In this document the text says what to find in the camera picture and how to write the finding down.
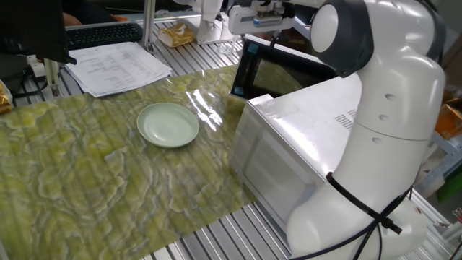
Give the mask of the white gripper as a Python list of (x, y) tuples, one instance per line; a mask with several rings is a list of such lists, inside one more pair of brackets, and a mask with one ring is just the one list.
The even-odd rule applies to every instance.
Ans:
[[(290, 29), (295, 23), (293, 17), (281, 18), (280, 15), (258, 17), (254, 9), (241, 6), (233, 6), (228, 16), (228, 29), (233, 35), (286, 30)], [(280, 34), (271, 37), (271, 47), (276, 45), (279, 36)]]

